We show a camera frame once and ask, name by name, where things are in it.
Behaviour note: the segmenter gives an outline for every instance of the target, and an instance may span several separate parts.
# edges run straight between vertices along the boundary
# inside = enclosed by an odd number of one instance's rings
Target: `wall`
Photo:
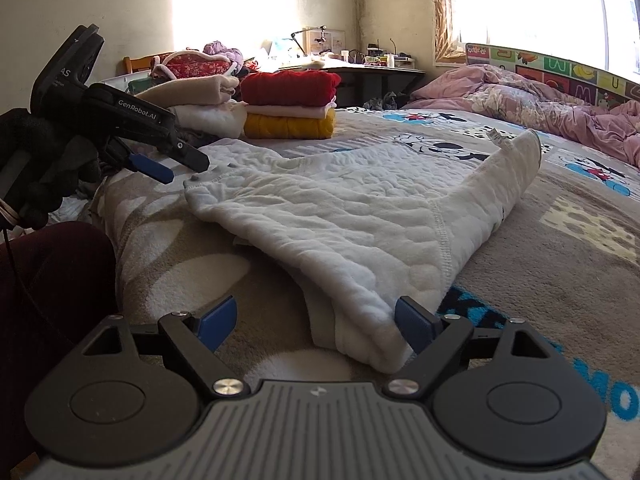
[[[443,73],[447,68],[434,67],[434,7],[433,0],[357,0],[361,48],[380,40],[380,47],[411,54],[417,68],[429,75]]]
[[[288,35],[307,25],[343,29],[348,44],[359,37],[353,0],[0,0],[0,111],[28,104],[33,81],[77,25],[95,23],[106,40],[90,80],[95,81],[115,76],[124,56],[148,56],[173,50],[177,41],[198,40],[174,37],[174,18],[189,16],[190,6],[207,41],[233,43],[241,37],[245,50],[257,48],[267,33]]]

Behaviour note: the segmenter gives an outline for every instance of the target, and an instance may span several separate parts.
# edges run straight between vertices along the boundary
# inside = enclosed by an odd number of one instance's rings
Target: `gloved hand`
[[[48,184],[30,182],[24,189],[26,207],[20,212],[20,225],[40,229],[47,224],[48,213],[62,204],[78,186],[78,179],[86,182],[100,180],[97,152],[90,162],[77,167],[65,153],[73,134],[64,126],[31,115],[24,108],[14,108],[0,116],[0,172],[16,150],[24,150],[43,168],[57,162],[55,174]]]

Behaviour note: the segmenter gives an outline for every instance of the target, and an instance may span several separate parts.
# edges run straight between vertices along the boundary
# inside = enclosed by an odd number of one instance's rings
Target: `triangular cutout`
[[[84,349],[82,355],[119,354],[122,352],[122,343],[118,328],[111,326],[104,330],[94,341]]]
[[[513,338],[511,355],[518,357],[535,357],[537,359],[548,358],[545,351],[536,344],[529,333],[522,330],[518,330]]]

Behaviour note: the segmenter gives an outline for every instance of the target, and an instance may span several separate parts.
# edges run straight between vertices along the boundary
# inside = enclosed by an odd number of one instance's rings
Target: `gray ribbed panel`
[[[266,381],[216,403],[177,449],[151,462],[85,470],[49,460],[31,480],[603,480],[588,463],[562,471],[499,470],[453,449],[416,404],[369,383]]]

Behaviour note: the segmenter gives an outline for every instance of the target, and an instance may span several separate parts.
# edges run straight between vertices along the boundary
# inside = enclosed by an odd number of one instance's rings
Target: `yellow folded garment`
[[[333,108],[324,119],[247,114],[244,134],[249,139],[329,139],[334,134],[334,124]]]

